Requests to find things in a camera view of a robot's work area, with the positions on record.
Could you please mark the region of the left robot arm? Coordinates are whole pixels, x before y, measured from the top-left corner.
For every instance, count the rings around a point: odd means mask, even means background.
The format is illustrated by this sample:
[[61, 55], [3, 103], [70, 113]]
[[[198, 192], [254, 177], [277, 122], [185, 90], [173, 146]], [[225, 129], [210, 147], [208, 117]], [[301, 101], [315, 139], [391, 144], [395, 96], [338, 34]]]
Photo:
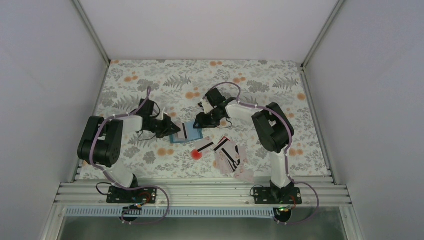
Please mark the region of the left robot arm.
[[141, 99], [129, 113], [89, 117], [77, 148], [78, 158], [100, 170], [128, 203], [139, 197], [140, 190], [135, 175], [119, 162], [123, 136], [150, 132], [161, 139], [181, 131], [166, 113], [155, 113], [155, 106], [154, 101]]

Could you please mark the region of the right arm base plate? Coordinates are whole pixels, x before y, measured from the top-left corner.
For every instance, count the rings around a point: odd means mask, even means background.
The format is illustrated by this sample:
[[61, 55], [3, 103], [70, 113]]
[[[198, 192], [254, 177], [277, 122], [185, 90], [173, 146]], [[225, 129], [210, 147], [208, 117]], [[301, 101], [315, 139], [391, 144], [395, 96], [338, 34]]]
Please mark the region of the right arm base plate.
[[254, 186], [250, 194], [256, 205], [301, 205], [303, 203], [298, 187], [277, 191], [271, 187]]

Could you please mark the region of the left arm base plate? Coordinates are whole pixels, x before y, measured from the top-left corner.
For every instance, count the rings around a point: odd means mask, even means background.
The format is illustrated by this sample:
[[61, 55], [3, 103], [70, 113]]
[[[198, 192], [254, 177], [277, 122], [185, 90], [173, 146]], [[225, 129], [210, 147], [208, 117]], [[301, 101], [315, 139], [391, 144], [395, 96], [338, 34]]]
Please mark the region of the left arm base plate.
[[106, 202], [108, 204], [155, 204], [157, 191], [158, 189], [154, 187], [129, 191], [111, 186]]

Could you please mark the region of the teal card holder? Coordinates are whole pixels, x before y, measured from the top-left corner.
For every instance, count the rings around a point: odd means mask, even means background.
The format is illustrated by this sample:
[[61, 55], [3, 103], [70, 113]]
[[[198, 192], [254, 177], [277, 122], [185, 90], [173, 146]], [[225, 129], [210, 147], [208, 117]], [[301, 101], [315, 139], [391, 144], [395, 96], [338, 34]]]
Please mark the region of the teal card holder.
[[189, 122], [177, 122], [176, 126], [180, 128], [180, 131], [171, 135], [171, 144], [188, 143], [191, 141], [201, 140], [203, 133], [201, 128], [194, 128], [195, 120]]

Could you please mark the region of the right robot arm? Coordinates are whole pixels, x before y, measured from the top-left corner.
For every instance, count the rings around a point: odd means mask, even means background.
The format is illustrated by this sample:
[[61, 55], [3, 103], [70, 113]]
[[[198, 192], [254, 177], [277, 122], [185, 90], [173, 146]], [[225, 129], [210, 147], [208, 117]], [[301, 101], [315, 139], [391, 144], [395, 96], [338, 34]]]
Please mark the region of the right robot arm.
[[289, 174], [287, 155], [295, 131], [281, 107], [275, 102], [259, 106], [238, 97], [226, 99], [217, 88], [210, 89], [198, 106], [202, 112], [195, 118], [195, 129], [217, 128], [224, 118], [249, 120], [254, 125], [260, 144], [270, 152], [271, 198], [278, 204], [289, 199], [295, 184]]

